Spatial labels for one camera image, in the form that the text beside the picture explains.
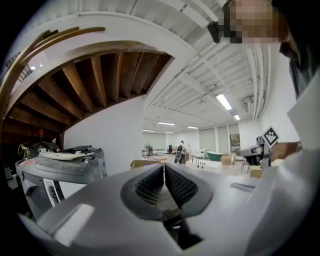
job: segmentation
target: white ceiling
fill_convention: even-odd
[[[227,40],[215,44],[206,23],[222,16],[218,2],[223,0],[52,0],[30,20],[21,36],[43,23],[80,12],[113,12],[142,18],[174,33],[198,55],[175,73],[170,83],[162,85],[145,110],[144,129],[181,132],[188,130],[187,126],[205,129],[232,124],[236,114],[242,120],[259,118],[268,98],[270,49],[247,50]],[[216,100],[220,93],[230,102],[231,110]],[[244,109],[243,101],[250,102],[249,110]],[[176,126],[157,124],[158,121]]]

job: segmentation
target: ceiling light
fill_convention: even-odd
[[[218,99],[218,101],[221,102],[221,104],[225,107],[226,110],[231,110],[232,109],[229,101],[226,99],[226,97],[222,93],[218,94],[216,96],[216,98]]]
[[[168,126],[175,126],[176,125],[175,123],[170,123],[170,122],[157,122],[157,124],[168,125]]]

